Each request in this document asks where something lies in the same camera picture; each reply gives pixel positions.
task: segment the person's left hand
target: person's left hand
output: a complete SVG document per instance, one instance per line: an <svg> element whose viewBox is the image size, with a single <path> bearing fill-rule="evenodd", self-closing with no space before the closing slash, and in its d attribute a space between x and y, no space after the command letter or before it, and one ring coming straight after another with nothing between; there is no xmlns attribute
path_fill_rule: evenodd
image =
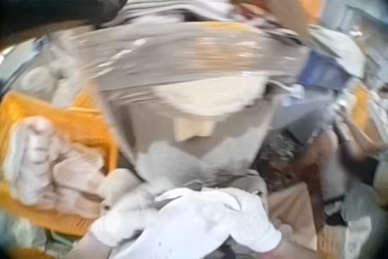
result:
<svg viewBox="0 0 388 259"><path fill-rule="evenodd" d="M107 215L97 219L90 232L110 247L132 238L156 220L155 197L168 189L164 183L140 185L119 200Z"/></svg>

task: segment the stack of folded cloth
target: stack of folded cloth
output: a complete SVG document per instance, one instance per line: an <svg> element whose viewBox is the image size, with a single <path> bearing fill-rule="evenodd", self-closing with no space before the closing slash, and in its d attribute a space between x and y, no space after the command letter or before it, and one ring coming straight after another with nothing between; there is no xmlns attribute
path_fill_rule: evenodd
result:
<svg viewBox="0 0 388 259"><path fill-rule="evenodd" d="M153 22L182 22L184 13L206 21L231 21L230 0L128 0L117 17L104 27L147 18Z"/></svg>
<svg viewBox="0 0 388 259"><path fill-rule="evenodd" d="M33 116L12 131L4 176L12 198L28 206L96 218L103 165L98 151L70 144L50 120Z"/></svg>

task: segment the gloved hand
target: gloved hand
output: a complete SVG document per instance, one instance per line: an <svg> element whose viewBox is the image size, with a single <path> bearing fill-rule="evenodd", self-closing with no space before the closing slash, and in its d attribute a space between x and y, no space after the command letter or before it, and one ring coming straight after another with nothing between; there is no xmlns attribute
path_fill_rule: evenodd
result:
<svg viewBox="0 0 388 259"><path fill-rule="evenodd" d="M104 245L115 247L132 238L156 220L155 197L169 189L166 183L144 183L128 193L90 227L91 233Z"/></svg>
<svg viewBox="0 0 388 259"><path fill-rule="evenodd" d="M269 221L259 196L237 188L218 189L236 198L241 210L228 209L222 224L239 244L264 253L276 248L281 232Z"/></svg>

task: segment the white glove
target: white glove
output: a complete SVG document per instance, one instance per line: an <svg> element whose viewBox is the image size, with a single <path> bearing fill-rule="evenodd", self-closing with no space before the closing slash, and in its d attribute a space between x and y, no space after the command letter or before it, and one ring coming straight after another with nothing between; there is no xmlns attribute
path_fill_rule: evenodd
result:
<svg viewBox="0 0 388 259"><path fill-rule="evenodd" d="M96 220L91 233L103 244L115 247L120 241L132 238L156 220L155 197L166 191L166 185L144 183L125 195L113 209Z"/></svg>
<svg viewBox="0 0 388 259"><path fill-rule="evenodd" d="M276 248L281 232L269 221L259 196L237 188L218 189L236 198L241 210L228 209L222 221L239 244L264 253Z"/></svg>

